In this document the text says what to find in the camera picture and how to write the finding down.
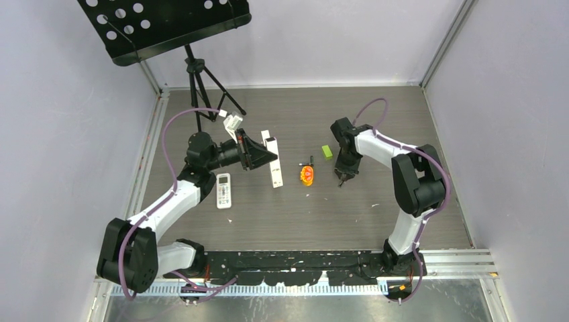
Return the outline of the long white remote control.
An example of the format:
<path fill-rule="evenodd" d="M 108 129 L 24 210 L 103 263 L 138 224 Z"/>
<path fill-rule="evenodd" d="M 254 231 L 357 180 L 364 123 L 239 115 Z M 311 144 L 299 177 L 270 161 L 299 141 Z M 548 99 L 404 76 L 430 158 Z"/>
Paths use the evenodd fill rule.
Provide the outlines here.
<path fill-rule="evenodd" d="M 276 155 L 276 160 L 269 163 L 272 187 L 274 189 L 283 186 L 282 171 L 279 159 L 278 142 L 276 138 L 270 137 L 265 140 L 266 148 L 269 152 Z"/>

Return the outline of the white remote battery cover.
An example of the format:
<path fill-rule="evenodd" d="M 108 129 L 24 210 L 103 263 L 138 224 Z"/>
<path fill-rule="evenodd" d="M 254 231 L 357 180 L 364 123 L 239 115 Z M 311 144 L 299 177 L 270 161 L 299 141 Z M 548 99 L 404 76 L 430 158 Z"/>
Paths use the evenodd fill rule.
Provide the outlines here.
<path fill-rule="evenodd" d="M 263 146 L 266 148 L 268 146 L 268 141 L 270 141 L 272 136 L 270 135 L 270 132 L 268 130 L 261 131 L 261 136 L 262 136 Z"/>

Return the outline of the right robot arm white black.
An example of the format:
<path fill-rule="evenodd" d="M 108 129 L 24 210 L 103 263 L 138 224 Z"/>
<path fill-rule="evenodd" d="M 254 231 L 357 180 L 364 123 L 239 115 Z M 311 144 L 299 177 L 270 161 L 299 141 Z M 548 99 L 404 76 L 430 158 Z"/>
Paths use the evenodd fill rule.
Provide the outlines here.
<path fill-rule="evenodd" d="M 399 214 L 393 232 L 384 242 L 381 262 L 389 274 L 400 275 L 418 256 L 419 240 L 428 219 L 442 209 L 450 195 L 450 180 L 437 150 L 429 144 L 398 142 L 371 125 L 356 127 L 346 117 L 336 120 L 330 130 L 340 146 L 334 172 L 341 182 L 359 173 L 363 157 L 392 171 Z"/>

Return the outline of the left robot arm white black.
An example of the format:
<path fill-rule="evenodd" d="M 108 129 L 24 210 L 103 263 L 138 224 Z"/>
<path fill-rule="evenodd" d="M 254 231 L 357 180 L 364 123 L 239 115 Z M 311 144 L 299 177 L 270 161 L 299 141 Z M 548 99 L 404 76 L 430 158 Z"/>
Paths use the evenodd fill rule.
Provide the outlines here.
<path fill-rule="evenodd" d="M 237 130 L 235 139 L 220 144 L 204 131 L 193 134 L 185 165 L 172 187 L 137 215 L 115 218 L 107 224 L 97 275 L 135 293 L 147 291 L 157 276 L 183 272 L 191 278 L 199 277 L 206 267 L 201 244 L 178 239 L 168 246 L 159 246 L 159 240 L 215 188 L 216 169 L 241 164 L 244 170 L 253 170 L 277 158 L 243 129 Z"/>

